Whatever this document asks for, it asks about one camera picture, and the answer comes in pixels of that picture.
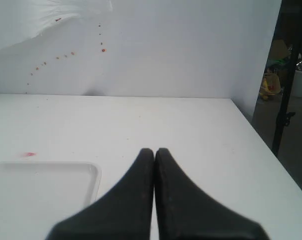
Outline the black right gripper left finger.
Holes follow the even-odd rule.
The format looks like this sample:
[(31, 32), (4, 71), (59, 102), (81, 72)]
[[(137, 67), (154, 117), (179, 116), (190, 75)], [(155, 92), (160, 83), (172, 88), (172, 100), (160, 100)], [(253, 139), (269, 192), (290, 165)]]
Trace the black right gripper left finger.
[(153, 206), (152, 150), (143, 148), (120, 179), (98, 201), (57, 223), (48, 240), (148, 240)]

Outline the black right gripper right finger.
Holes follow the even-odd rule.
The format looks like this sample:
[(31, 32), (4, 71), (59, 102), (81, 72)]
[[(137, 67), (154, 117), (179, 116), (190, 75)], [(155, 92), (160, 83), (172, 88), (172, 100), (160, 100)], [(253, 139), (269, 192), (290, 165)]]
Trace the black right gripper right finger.
[(202, 191), (171, 153), (155, 156), (155, 203), (161, 240), (267, 240), (257, 222), (227, 208)]

